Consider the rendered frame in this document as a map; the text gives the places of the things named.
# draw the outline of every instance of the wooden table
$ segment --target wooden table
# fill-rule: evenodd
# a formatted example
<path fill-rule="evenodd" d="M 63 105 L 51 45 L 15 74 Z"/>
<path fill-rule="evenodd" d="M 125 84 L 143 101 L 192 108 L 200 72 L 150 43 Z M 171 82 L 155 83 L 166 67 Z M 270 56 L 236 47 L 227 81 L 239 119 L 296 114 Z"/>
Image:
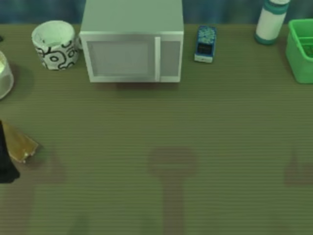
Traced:
<path fill-rule="evenodd" d="M 313 161 L 313 86 L 293 78 L 286 27 L 267 47 L 254 25 L 218 25 L 215 61 L 201 64 L 197 25 L 186 25 L 174 86 L 91 84 L 83 56 L 48 71 L 34 28 L 0 25 L 16 76 L 0 117 L 43 146 L 18 165 L 19 180 L 0 186 L 0 234 L 161 235 L 163 186 L 147 165 L 152 152 L 187 151 L 196 172 L 176 195 L 186 235 L 312 234 L 313 186 L 284 183 L 293 146 L 295 161 Z"/>

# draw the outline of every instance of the black object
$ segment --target black object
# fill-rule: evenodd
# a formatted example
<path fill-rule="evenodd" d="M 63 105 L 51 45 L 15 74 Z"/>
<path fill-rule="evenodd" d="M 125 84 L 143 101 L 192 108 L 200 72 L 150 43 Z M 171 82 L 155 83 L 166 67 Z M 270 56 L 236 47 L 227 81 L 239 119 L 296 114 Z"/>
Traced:
<path fill-rule="evenodd" d="M 199 43 L 198 44 L 198 53 L 203 55 L 212 55 L 212 45 Z"/>
<path fill-rule="evenodd" d="M 11 161 L 5 142 L 4 130 L 0 121 L 0 184 L 13 183 L 20 177 L 19 171 Z"/>

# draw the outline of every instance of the teal bottle base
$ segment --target teal bottle base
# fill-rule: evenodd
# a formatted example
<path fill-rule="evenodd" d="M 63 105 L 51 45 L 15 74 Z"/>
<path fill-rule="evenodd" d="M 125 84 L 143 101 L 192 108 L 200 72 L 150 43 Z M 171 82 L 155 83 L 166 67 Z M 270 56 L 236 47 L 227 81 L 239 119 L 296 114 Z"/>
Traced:
<path fill-rule="evenodd" d="M 276 42 L 276 39 L 273 40 L 266 40 L 266 39 L 262 39 L 260 38 L 258 35 L 254 34 L 254 38 L 255 40 L 259 43 L 259 44 L 263 44 L 263 45 L 272 45 Z"/>

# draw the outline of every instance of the white mug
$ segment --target white mug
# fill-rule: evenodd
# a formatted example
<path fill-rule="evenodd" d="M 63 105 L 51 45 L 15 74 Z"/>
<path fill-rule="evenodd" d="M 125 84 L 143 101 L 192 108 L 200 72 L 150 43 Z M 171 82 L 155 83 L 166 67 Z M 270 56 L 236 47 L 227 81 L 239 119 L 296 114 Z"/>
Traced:
<path fill-rule="evenodd" d="M 0 51 L 0 99 L 4 98 L 13 88 L 14 77 L 5 55 Z"/>
<path fill-rule="evenodd" d="M 81 49 L 73 26 L 64 21 L 40 24 L 32 32 L 32 41 L 42 65 L 49 70 L 73 66 Z"/>

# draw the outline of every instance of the cup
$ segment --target cup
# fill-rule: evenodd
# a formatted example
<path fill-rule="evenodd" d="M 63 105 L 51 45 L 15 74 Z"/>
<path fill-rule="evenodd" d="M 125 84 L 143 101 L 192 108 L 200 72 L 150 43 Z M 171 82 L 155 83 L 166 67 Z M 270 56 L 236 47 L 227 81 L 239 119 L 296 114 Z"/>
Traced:
<path fill-rule="evenodd" d="M 80 40 L 72 25 L 64 21 L 48 21 L 32 32 L 32 41 L 43 66 L 49 70 L 65 70 L 75 65 Z"/>
<path fill-rule="evenodd" d="M 0 51 L 0 99 L 13 88 L 14 77 L 5 55 Z"/>

